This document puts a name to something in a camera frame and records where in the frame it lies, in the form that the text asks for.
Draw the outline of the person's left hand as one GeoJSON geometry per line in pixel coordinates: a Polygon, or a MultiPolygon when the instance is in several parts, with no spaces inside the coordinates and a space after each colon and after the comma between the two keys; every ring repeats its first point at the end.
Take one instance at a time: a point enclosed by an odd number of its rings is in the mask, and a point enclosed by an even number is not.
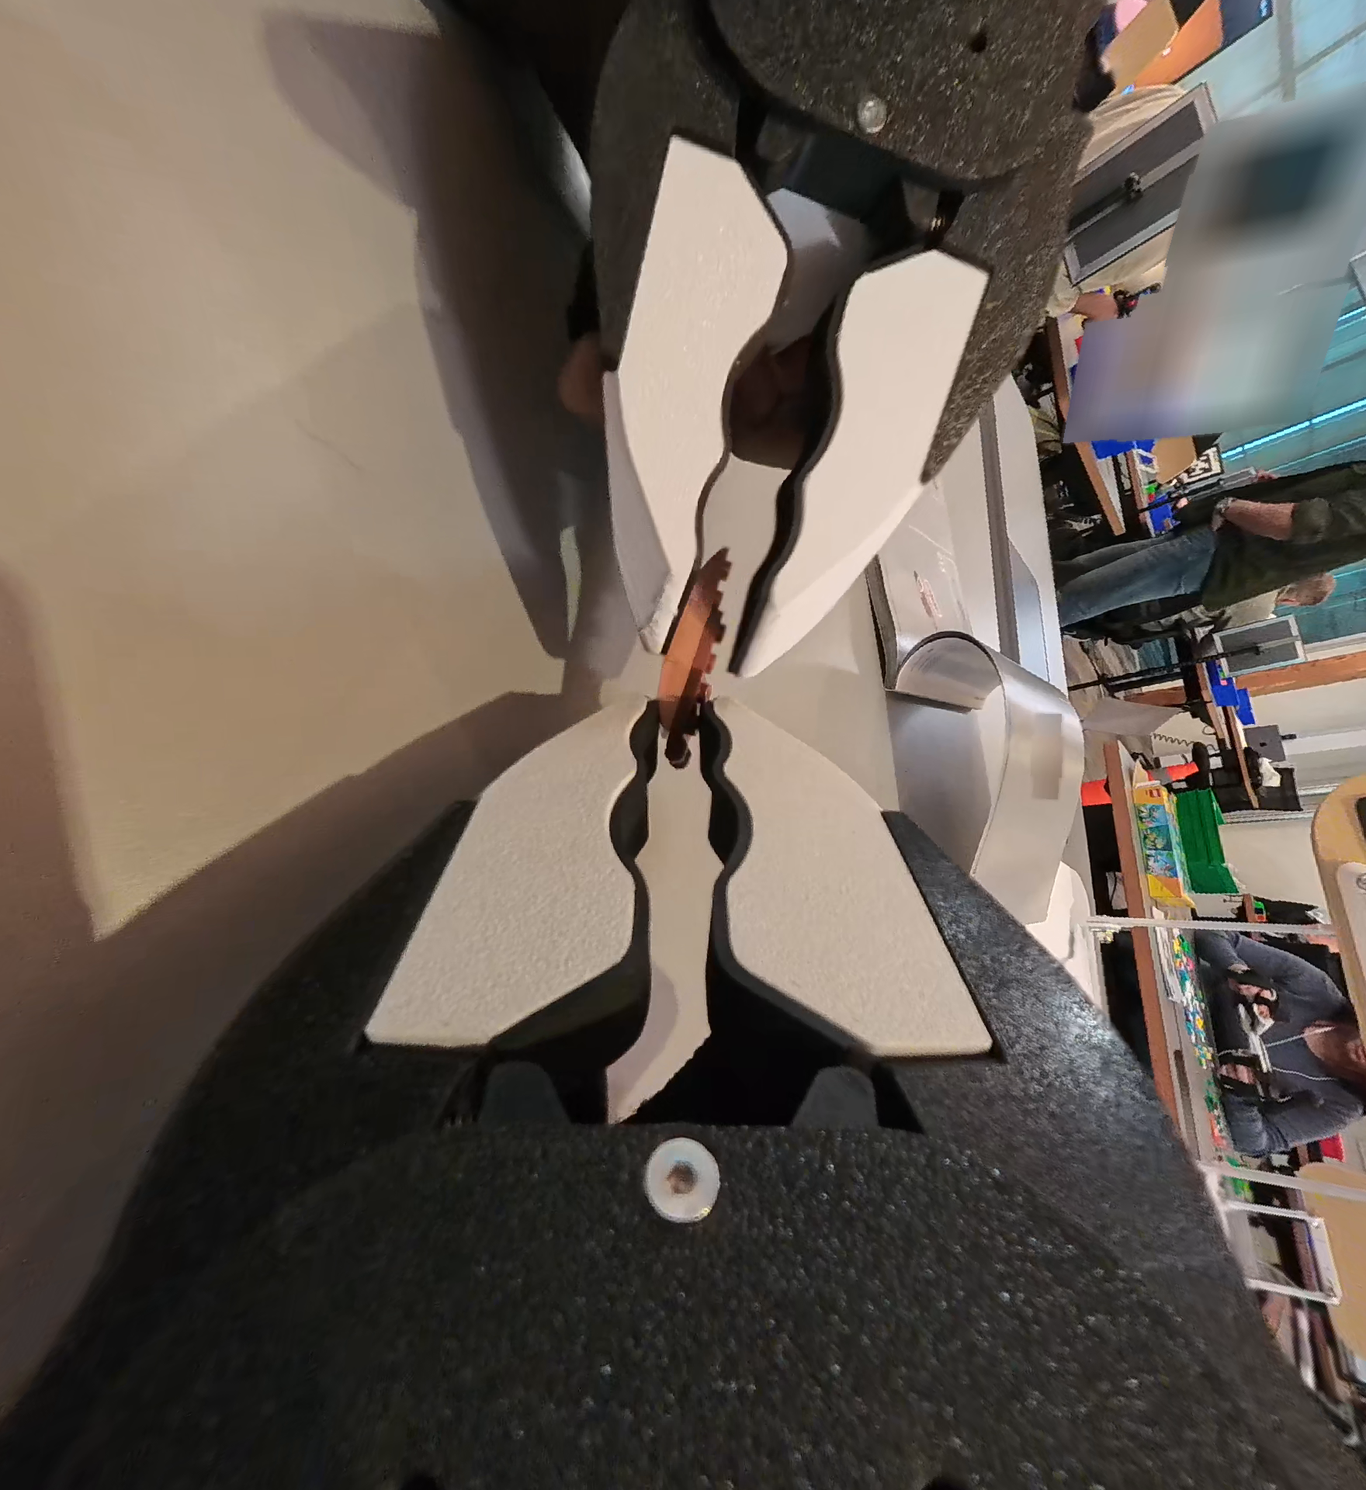
{"type": "MultiPolygon", "coordinates": [[[[737,380],[731,399],[733,454],[777,470],[799,463],[807,446],[811,354],[810,337],[763,349],[737,380]]],[[[599,336],[589,332],[569,349],[556,393],[561,407],[592,431],[603,431],[603,376],[599,336]]]]}

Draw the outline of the colourful printed box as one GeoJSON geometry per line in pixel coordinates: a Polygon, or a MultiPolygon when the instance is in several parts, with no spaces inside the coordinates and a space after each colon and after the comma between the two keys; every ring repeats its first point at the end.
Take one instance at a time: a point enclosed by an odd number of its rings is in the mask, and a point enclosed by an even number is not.
{"type": "Polygon", "coordinates": [[[1145,781],[1132,795],[1140,886],[1154,918],[1197,921],[1173,795],[1145,781]]]}

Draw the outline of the brown brick assembly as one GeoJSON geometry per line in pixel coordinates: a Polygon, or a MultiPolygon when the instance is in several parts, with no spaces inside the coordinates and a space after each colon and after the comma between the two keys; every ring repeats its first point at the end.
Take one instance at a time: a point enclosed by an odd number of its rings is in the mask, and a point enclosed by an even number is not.
{"type": "Polygon", "coordinates": [[[663,756],[675,769],[691,766],[692,739],[711,698],[711,678],[726,634],[721,610],[731,568],[731,549],[719,549],[694,570],[663,648],[651,711],[656,719],[663,756]]]}

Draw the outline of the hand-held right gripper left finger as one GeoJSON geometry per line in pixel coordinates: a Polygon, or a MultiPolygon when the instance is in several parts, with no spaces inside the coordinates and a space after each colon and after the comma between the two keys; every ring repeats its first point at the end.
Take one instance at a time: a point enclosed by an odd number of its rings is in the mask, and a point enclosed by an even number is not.
{"type": "Polygon", "coordinates": [[[599,1069],[651,1012],[655,703],[623,698],[480,797],[369,1021],[369,1042],[599,1069]]]}

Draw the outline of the green box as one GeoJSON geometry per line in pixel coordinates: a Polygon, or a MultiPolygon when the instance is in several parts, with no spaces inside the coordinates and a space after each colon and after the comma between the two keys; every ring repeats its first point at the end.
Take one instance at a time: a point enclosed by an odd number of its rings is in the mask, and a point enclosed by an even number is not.
{"type": "Polygon", "coordinates": [[[1172,811],[1185,861],[1185,886],[1193,906],[1203,898],[1239,898],[1243,882],[1223,844],[1224,814],[1211,790],[1172,793],[1172,811]]]}

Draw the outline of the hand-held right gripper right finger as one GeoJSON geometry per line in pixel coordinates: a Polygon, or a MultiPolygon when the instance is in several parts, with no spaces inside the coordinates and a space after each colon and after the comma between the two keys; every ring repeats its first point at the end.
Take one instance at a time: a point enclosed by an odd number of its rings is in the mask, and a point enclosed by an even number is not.
{"type": "Polygon", "coordinates": [[[738,698],[707,707],[713,954],[738,993],[870,1061],[990,1056],[991,1032],[877,799],[738,698]]]}

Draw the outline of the grey desk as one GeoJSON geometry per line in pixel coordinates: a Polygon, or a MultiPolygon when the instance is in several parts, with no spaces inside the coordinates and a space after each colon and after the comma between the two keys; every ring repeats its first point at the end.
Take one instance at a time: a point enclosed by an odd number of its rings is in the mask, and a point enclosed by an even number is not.
{"type": "Polygon", "coordinates": [[[645,676],[461,3],[0,3],[0,1424],[244,1005],[645,676]]]}

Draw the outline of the brick instruction booklet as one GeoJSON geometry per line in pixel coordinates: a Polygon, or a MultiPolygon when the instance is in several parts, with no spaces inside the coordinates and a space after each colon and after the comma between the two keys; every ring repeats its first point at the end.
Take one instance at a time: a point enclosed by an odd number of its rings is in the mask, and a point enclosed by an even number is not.
{"type": "Polygon", "coordinates": [[[868,568],[898,810],[1017,922],[1075,901],[1084,737],[1066,692],[1030,408],[1007,380],[868,568]]]}

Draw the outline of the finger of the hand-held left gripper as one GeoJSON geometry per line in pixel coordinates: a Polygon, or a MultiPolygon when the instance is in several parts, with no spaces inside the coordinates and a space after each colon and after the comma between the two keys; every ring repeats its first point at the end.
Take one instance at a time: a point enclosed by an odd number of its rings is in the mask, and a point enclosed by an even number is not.
{"type": "Polygon", "coordinates": [[[737,369],[770,327],[790,242],[746,170],[667,144],[603,442],[622,589],[651,654],[667,645],[698,564],[698,512],[731,453],[737,369]]]}
{"type": "Polygon", "coordinates": [[[753,678],[804,641],[913,507],[987,286],[986,268],[927,249],[848,289],[828,340],[828,427],[785,489],[785,539],[754,578],[733,675],[753,678]]]}

